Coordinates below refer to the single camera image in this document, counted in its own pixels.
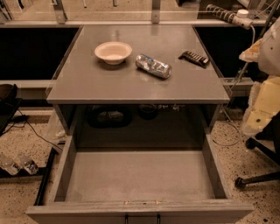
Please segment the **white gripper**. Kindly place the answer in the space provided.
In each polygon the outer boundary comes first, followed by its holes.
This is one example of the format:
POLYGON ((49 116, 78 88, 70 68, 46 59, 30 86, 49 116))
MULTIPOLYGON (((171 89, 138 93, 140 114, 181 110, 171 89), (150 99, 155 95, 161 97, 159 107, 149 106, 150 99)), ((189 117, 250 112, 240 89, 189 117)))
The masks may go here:
MULTIPOLYGON (((257 62, 262 39, 239 55, 245 62, 257 62)), ((263 83, 255 82, 248 98, 248 108, 242 118, 241 131, 253 137, 263 131, 272 118, 280 111, 280 78, 269 77, 263 83)))

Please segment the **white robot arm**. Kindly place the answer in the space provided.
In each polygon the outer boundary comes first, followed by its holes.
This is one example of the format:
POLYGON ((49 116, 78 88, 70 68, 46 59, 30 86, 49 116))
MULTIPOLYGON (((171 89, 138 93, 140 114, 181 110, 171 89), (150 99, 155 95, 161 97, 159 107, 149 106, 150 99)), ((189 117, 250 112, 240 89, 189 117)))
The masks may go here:
POLYGON ((269 76, 263 83, 256 81, 250 90, 241 131, 252 137, 280 111, 280 18, 239 59, 256 62, 259 70, 269 76))

